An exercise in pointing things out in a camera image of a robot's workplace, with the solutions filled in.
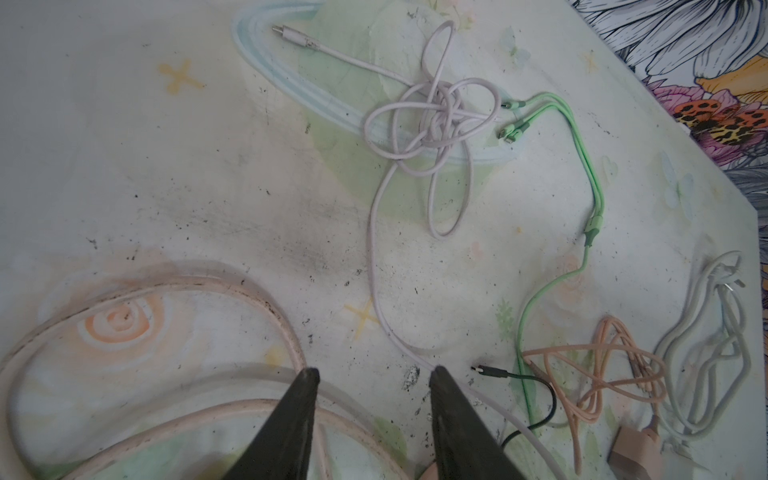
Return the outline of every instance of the painted tabletop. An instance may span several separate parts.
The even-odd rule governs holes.
[[[331,3],[301,22],[329,41],[354,35],[342,14],[338,31],[323,27],[339,11]],[[514,98],[553,91],[574,110],[605,189],[604,228],[587,270],[532,313],[527,348],[586,343],[610,313],[653,350],[679,320],[703,262],[742,250],[750,355],[761,365],[755,211],[567,2],[374,4],[369,44],[351,41],[348,53],[396,58],[382,41],[388,25],[419,31],[451,18],[460,27],[458,55],[471,60],[457,62],[457,77],[474,61]],[[230,23],[245,6],[0,6],[0,353],[66,306],[151,274],[249,280],[274,298],[319,367],[321,403],[375,433],[406,471],[420,472],[433,455],[429,375],[380,329],[366,267],[366,223],[386,162],[238,54]],[[421,48],[412,46],[418,55]],[[333,78],[324,68],[338,68],[319,54],[282,54],[321,84]],[[399,94],[383,81],[357,90],[361,81],[351,82],[337,94],[362,109]],[[492,147],[503,154],[478,166],[465,222],[446,241],[426,228],[427,183],[396,175],[379,220],[380,296],[407,343],[524,418],[519,384],[477,377],[469,366],[512,369],[521,306],[578,265],[592,199],[562,118],[544,116],[521,141]],[[441,175],[438,219],[447,223],[461,203],[465,167],[450,164]],[[683,195],[678,183],[688,175],[693,186]],[[232,299],[168,293],[121,308],[48,344],[18,385],[12,421],[41,478],[182,413],[279,397],[292,378],[277,332]],[[726,366],[720,378],[737,368]],[[761,371],[753,368],[712,436],[691,447],[715,478],[766,477]],[[548,409],[543,396],[540,412]],[[511,431],[477,406],[495,436]],[[562,415],[541,439],[575,477]],[[602,419],[581,428],[581,477],[613,478],[605,460],[618,426],[642,427],[649,415],[607,393]],[[219,478],[262,421],[213,424],[99,478]],[[381,478],[361,446],[334,432],[329,443],[337,478]],[[550,475],[522,438],[508,453],[529,475]]]

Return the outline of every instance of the white table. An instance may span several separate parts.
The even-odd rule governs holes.
[[[0,7],[0,352],[68,304],[152,273],[247,278],[288,315],[336,397],[333,408],[351,409],[408,471],[420,471],[433,455],[428,375],[408,387],[412,364],[353,310],[369,298],[366,221],[383,169],[353,158],[352,148],[337,158],[336,146],[323,145],[323,129],[333,128],[313,122],[238,55],[230,20],[243,5]],[[714,434],[692,450],[715,478],[765,478],[755,211],[568,3],[476,2],[457,12],[469,8],[475,22],[462,35],[499,59],[507,92],[553,91],[570,103],[606,190],[605,227],[587,272],[543,299],[526,345],[582,343],[612,313],[652,350],[679,319],[703,260],[742,250],[753,369]],[[507,27],[517,57],[499,43]],[[693,221],[664,203],[662,152],[678,175],[694,176]],[[450,169],[446,178],[462,178],[463,167]],[[424,198],[426,183],[393,187],[379,221],[381,296],[406,341],[524,418],[516,384],[468,367],[512,368],[509,322],[527,296],[578,261],[591,192],[554,114],[482,176],[465,224],[445,242],[426,231],[423,200],[397,205]],[[277,334],[245,306],[176,293],[142,308],[161,311],[164,326],[138,344],[116,341],[108,351],[73,329],[30,366],[12,418],[25,454],[47,475],[182,412],[278,397],[291,378]],[[610,412],[581,429],[582,478],[613,478],[605,459],[617,425],[641,427],[647,418],[647,407],[606,397]],[[479,410],[496,435],[509,431]],[[212,425],[100,478],[216,478],[257,422]],[[572,473],[568,430],[546,428],[541,438]],[[331,446],[341,478],[380,478],[361,447],[334,434]],[[525,472],[548,477],[525,441],[508,451]]]

